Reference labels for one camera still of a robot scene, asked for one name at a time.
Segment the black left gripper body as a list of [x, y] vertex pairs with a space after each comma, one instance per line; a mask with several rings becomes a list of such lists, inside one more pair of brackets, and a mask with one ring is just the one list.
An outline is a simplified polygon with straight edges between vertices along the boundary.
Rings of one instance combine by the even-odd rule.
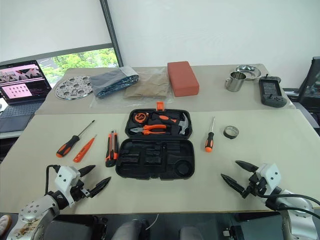
[[90, 197], [90, 191], [84, 187], [84, 183], [78, 180], [75, 186], [70, 189], [71, 197], [74, 201]]

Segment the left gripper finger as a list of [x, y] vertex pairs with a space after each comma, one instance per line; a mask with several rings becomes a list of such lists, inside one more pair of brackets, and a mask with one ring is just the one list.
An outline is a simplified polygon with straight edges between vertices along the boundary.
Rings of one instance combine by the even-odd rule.
[[112, 179], [112, 177], [109, 176], [109, 177], [101, 180], [99, 183], [97, 183], [93, 189], [89, 190], [89, 193], [90, 193], [89, 197], [93, 198], [98, 193], [100, 193], [108, 185], [108, 183], [110, 182], [111, 179]]
[[80, 177], [84, 177], [87, 175], [90, 171], [92, 171], [96, 166], [95, 165], [88, 165], [85, 167], [80, 168], [78, 171], [80, 173]]

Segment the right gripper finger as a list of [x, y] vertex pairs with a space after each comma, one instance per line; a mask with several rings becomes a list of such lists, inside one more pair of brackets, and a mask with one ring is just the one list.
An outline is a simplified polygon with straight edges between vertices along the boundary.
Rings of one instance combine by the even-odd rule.
[[236, 192], [238, 192], [243, 199], [246, 198], [246, 196], [245, 196], [246, 189], [244, 187], [242, 187], [240, 184], [238, 184], [238, 182], [236, 180], [234, 180], [233, 178], [231, 178], [228, 175], [225, 175], [223, 173], [221, 173], [220, 176], [228, 184], [228, 186], [231, 187], [232, 189], [234, 189]]
[[258, 166], [251, 164], [249, 162], [246, 162], [246, 161], [236, 160], [235, 163], [238, 164], [242, 169], [244, 169], [250, 173], [255, 173], [259, 169]]

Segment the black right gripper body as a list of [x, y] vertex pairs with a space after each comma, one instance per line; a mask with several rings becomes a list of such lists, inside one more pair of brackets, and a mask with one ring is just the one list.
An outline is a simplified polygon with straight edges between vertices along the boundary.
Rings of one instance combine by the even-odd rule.
[[245, 199], [249, 194], [254, 196], [262, 196], [267, 191], [267, 181], [264, 177], [259, 177], [256, 172], [248, 179], [249, 184], [243, 191], [243, 198]]

